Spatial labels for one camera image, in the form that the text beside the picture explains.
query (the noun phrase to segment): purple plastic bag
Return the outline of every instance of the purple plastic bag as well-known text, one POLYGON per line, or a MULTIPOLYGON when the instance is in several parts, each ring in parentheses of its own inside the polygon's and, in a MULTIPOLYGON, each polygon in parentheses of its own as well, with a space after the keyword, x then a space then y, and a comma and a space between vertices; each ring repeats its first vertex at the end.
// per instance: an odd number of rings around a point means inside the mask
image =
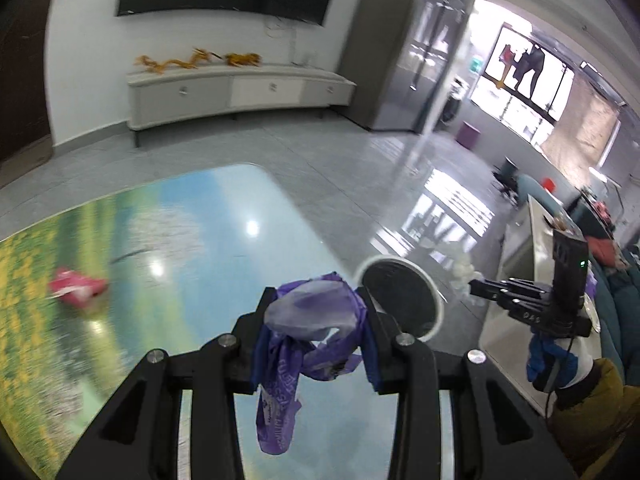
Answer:
POLYGON ((277 293, 264 316, 272 335, 255 418, 260 449, 272 455, 289 449, 302 407, 296 399, 300 374, 331 381, 353 372, 362 361, 353 351, 366 318, 362 300, 336 272, 286 283, 277 293), (326 342, 311 342, 324 340, 331 329, 337 332, 326 342))
POLYGON ((596 297, 596 286, 598 285, 598 280, 593 274, 591 270, 591 264, 589 264, 589 270, 587 271, 587 283, 584 286, 584 292, 587 296, 591 298, 592 301, 595 301, 596 297))

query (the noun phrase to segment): tv cabinet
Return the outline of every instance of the tv cabinet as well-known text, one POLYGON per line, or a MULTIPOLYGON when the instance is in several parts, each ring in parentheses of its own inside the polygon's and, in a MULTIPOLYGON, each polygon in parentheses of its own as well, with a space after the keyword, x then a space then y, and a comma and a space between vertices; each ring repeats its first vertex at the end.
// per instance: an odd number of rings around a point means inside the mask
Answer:
POLYGON ((293 65, 172 68, 127 76, 134 132, 197 117, 272 108, 348 105, 355 83, 332 72, 293 65))

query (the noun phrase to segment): purple stool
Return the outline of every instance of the purple stool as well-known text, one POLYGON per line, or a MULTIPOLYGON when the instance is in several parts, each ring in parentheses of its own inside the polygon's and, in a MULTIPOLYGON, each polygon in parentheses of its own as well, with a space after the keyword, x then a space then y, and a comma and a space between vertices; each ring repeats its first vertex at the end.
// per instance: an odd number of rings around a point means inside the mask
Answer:
POLYGON ((456 140, 458 144, 461 144, 466 149, 473 151, 476 142, 478 142, 478 137, 480 136, 480 131, 476 130, 471 124, 462 123, 460 129, 458 130, 458 134, 456 135, 456 140))

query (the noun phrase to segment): metal screw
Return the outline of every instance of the metal screw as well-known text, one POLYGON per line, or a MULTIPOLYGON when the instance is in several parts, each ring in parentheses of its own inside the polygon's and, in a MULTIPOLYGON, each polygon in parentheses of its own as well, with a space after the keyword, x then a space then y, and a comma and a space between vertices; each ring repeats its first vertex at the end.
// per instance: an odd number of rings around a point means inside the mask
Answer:
POLYGON ((400 346, 411 346, 415 343, 415 337, 406 332, 402 332, 396 336, 396 343, 400 346))
POLYGON ((153 364, 159 363, 162 359, 164 359, 164 352, 158 348, 150 350, 146 355, 146 360, 153 364))
POLYGON ((481 365, 486 361, 486 355, 482 350, 469 350, 466 354, 466 358, 475 365, 481 365))
POLYGON ((222 348, 233 346, 236 344, 236 341, 236 336, 234 336, 233 334, 223 334, 218 338, 218 344, 222 346, 222 348))

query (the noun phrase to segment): stainless steel refrigerator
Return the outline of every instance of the stainless steel refrigerator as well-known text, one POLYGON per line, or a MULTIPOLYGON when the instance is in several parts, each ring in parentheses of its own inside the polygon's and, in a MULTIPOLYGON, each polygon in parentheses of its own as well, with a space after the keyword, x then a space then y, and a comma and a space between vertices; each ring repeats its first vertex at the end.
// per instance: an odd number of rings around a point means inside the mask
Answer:
POLYGON ((360 0, 338 68, 358 86, 337 111, 369 130, 417 131, 462 16, 460 0, 360 0))

